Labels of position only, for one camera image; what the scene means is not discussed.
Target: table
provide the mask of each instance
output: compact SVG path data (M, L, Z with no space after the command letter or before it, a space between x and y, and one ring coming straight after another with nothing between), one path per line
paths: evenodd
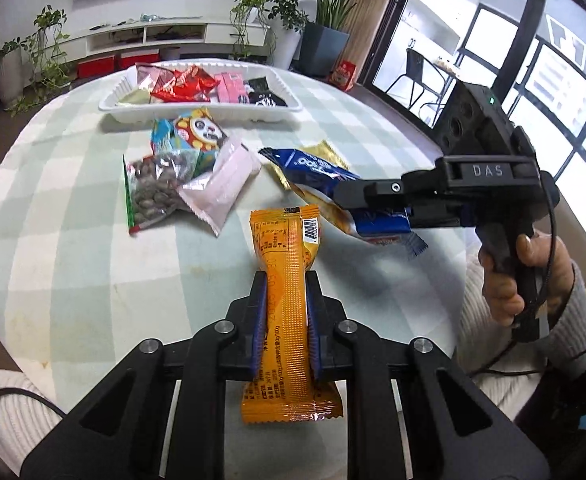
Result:
M329 139L363 178L432 167L367 106L280 73L306 110L296 124L222 125L250 149ZM148 154L150 126L98 112L119 77L50 102L0 165L0 340L64 410L142 339L170 343L223 318L232 300L248 294L258 268L250 211L301 204L263 168L219 238L186 213L129 236L121 157ZM342 300L349 317L380 336L407 342L423 335L452 353L466 273L462 230L420 232L430 247L408 260L401 246L371 246L327 222L322 227L313 269L325 295ZM227 393L228 478L264 478L264 470L278 479L345 478L344 418L244 426L241 387L230 384Z

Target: orange snack package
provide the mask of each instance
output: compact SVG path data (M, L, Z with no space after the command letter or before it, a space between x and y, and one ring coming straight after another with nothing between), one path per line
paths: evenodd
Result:
M334 383L311 375L305 271L319 247L316 205L250 213L255 253L266 270L266 334L257 378L244 388L244 422L322 420L343 414Z

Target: screw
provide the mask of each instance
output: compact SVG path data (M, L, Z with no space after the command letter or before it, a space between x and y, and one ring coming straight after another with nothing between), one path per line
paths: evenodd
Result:
M215 331L220 334L228 334L233 331L233 328L235 328L233 321L228 321L227 319L215 323Z
M160 342L157 339L144 339L139 344L139 349L144 354L154 354L160 347Z
M433 343L430 339L419 337L413 341L413 347L422 354L427 354L433 349Z
M358 324L351 319L345 319L344 321L340 321L340 324L337 325L337 328L339 328L340 331L345 334L352 334L355 332L355 330L358 329Z

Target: plastic tray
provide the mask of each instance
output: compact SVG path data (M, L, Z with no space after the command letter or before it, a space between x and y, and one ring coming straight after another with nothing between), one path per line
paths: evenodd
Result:
M205 106L212 117L219 121L278 121L294 120L303 106L290 88L271 67L252 63L241 63L223 59L198 59L182 61L164 61L154 63L171 70L184 70L189 65L198 65L209 74L221 72L242 72L244 80L265 77L271 91L280 96L288 107L266 107L240 103L155 103L145 105L120 104L122 97L132 92L137 86L137 71L132 66L124 71L121 81L100 101L100 111L111 114L120 123L147 122L153 119L174 119L180 112Z

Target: pink snack package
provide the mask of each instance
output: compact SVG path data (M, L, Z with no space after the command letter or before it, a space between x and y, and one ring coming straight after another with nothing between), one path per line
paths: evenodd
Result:
M226 83L224 81L223 74L215 74L215 81L217 81L217 98L221 103L230 103L231 99L226 89Z
M239 72L222 72L230 103L248 104L249 95L244 87L244 76Z
M178 194L193 213L219 236L226 217L242 187L262 165L237 136L222 146L213 171L208 171L178 188Z

